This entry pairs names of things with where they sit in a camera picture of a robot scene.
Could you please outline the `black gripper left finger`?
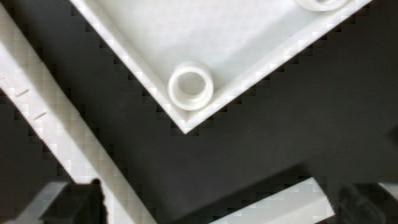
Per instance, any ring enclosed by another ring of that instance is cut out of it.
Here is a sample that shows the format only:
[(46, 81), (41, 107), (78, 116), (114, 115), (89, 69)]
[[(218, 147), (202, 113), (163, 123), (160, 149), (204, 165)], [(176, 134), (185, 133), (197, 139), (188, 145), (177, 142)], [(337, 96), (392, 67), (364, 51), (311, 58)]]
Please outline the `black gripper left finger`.
[(50, 182), (10, 224), (106, 224), (101, 182)]

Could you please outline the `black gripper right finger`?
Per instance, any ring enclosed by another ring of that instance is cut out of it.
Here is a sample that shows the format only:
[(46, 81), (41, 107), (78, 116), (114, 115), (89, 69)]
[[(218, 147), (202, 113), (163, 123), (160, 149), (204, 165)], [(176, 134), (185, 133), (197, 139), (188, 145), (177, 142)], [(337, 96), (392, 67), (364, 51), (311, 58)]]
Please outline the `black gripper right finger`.
[(341, 188), (336, 215), (337, 224), (398, 224), (398, 199), (378, 184)]

